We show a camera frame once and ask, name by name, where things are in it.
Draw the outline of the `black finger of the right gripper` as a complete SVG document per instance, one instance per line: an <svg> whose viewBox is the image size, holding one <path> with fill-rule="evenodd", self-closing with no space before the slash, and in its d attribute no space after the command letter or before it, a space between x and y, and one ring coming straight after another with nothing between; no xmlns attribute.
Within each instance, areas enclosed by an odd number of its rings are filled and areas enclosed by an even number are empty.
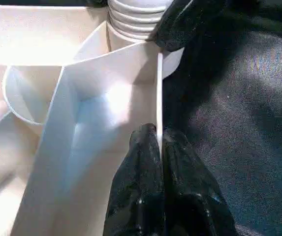
<svg viewBox="0 0 282 236"><path fill-rule="evenodd" d="M152 41L169 52L177 51L227 6L227 0L174 0L152 31Z"/></svg>

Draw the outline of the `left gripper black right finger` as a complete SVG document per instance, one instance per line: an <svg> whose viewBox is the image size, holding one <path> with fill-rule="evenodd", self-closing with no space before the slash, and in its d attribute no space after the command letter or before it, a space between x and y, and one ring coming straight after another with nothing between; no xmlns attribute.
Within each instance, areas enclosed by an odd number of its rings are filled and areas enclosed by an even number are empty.
<svg viewBox="0 0 282 236"><path fill-rule="evenodd" d="M166 129L162 137L167 232L171 236L236 236L220 187L187 137Z"/></svg>

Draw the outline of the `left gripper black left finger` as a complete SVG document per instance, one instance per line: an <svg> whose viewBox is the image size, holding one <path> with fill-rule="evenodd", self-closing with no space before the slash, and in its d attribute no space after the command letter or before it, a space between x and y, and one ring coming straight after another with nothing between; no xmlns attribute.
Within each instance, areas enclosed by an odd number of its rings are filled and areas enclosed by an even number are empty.
<svg viewBox="0 0 282 236"><path fill-rule="evenodd" d="M133 131L129 150L111 186L104 221L105 236L164 234L164 183L156 126Z"/></svg>

